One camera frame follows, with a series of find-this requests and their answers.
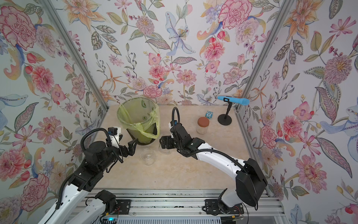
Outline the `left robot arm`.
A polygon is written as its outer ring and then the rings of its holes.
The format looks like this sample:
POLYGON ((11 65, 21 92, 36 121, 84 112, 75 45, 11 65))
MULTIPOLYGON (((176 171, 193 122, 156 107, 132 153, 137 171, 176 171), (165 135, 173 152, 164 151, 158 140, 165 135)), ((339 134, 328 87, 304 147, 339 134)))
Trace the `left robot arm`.
POLYGON ((119 144, 122 138, 117 128, 95 128, 85 134, 80 142, 84 160, 74 173, 65 178, 58 192, 58 199, 49 212, 40 220, 41 224, 95 224, 119 209, 116 196, 108 190, 97 193, 81 212, 70 218, 77 205, 84 200, 117 163, 133 156, 138 139, 119 144))

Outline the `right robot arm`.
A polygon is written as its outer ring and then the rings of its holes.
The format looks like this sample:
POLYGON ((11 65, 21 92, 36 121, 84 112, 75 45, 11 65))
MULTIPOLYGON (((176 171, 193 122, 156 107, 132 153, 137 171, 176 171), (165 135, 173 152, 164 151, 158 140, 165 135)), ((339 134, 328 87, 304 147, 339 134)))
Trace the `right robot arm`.
POLYGON ((257 161, 236 159, 221 152, 200 138, 193 138, 180 122, 177 107, 172 109, 169 123, 171 134, 160 138, 163 149, 176 149, 179 154, 206 162, 221 170, 235 181, 235 189, 225 189, 217 198, 215 215, 228 214, 238 205, 248 205, 258 210, 259 199, 268 182, 257 161))

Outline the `clear jar with rice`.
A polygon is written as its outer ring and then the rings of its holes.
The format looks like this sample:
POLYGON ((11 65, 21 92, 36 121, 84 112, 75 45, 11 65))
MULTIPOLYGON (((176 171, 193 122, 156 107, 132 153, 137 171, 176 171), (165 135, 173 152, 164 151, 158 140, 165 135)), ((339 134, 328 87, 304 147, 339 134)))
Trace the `clear jar with rice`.
POLYGON ((151 166, 156 161, 156 154, 155 152, 150 148, 145 148, 142 150, 140 157, 145 165, 151 166))

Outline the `jar with terracotta lid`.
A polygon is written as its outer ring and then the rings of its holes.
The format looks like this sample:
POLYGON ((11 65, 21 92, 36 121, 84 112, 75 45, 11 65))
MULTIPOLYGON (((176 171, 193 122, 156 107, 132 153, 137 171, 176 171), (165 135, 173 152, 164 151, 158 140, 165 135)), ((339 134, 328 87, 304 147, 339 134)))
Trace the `jar with terracotta lid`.
POLYGON ((170 151, 169 149, 162 148, 161 145, 159 145, 158 150, 159 150, 160 153, 162 153, 162 154, 164 154, 164 155, 169 155, 169 154, 171 154, 171 151, 170 151))
POLYGON ((206 134, 208 131, 209 124, 210 124, 210 120, 207 117, 200 117, 197 120, 197 128, 196 128, 197 133, 206 134))

